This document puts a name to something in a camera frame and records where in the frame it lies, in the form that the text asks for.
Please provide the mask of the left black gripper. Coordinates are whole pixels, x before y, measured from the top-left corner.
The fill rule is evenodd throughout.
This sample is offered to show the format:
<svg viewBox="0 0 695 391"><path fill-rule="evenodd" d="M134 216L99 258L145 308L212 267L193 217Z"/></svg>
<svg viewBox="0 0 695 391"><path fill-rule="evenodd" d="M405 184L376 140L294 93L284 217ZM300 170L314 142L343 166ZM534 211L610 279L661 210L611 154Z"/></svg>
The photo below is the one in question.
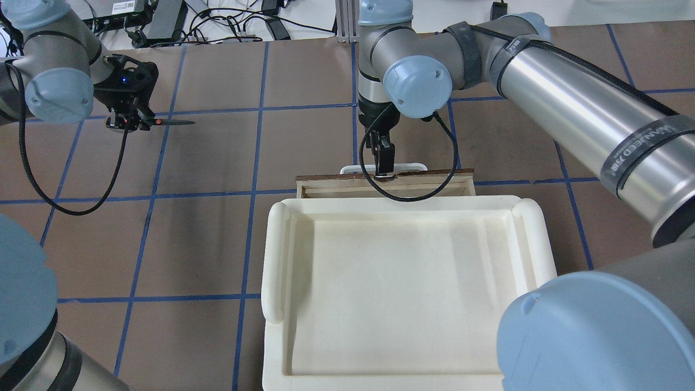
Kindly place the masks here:
<svg viewBox="0 0 695 391"><path fill-rule="evenodd" d="M137 129L149 131L155 114L149 102L159 77L154 62L132 60L134 67L127 67L127 60L102 60L102 65L112 67L111 74L94 85L94 98L104 104L109 115L106 127L112 131L131 131L129 106L137 98Z"/></svg>

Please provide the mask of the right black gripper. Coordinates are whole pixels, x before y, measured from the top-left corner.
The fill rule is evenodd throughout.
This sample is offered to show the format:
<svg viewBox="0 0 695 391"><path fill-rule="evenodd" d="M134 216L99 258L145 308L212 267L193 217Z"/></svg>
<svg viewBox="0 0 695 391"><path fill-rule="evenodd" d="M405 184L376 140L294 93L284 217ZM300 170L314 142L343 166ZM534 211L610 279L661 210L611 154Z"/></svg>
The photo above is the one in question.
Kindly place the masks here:
<svg viewBox="0 0 695 391"><path fill-rule="evenodd" d="M369 170L377 176L387 176L394 172L395 145L389 137L390 131L398 124L398 109L392 102L373 102L365 97L358 97L358 121L365 132L372 128L377 118L377 133L365 133L363 135L363 153L369 151L373 158L372 168Z"/></svg>

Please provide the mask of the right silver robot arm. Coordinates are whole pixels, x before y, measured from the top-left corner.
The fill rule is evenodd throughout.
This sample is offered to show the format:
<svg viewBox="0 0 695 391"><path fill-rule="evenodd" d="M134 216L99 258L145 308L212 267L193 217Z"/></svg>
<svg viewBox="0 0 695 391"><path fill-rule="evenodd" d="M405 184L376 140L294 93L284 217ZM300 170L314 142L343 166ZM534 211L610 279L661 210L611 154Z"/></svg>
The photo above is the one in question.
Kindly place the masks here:
<svg viewBox="0 0 695 391"><path fill-rule="evenodd" d="M429 37L411 1L360 1L363 144L393 170L401 115L439 119L453 91L490 84L651 228L653 249L553 278L497 329L505 390L693 389L693 118L558 48L535 13Z"/></svg>

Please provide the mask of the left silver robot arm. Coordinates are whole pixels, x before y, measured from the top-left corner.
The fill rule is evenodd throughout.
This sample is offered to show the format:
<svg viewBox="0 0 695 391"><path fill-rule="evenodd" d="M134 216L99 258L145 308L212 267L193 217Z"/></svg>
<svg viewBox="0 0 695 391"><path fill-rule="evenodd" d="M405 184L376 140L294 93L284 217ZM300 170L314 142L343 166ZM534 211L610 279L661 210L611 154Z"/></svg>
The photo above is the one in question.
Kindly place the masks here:
<svg viewBox="0 0 695 391"><path fill-rule="evenodd" d="M159 76L153 62L111 53L65 1L3 1L2 17L19 30L24 55L2 60L2 124L27 118L87 119L95 101L119 131L163 125L149 100Z"/></svg>

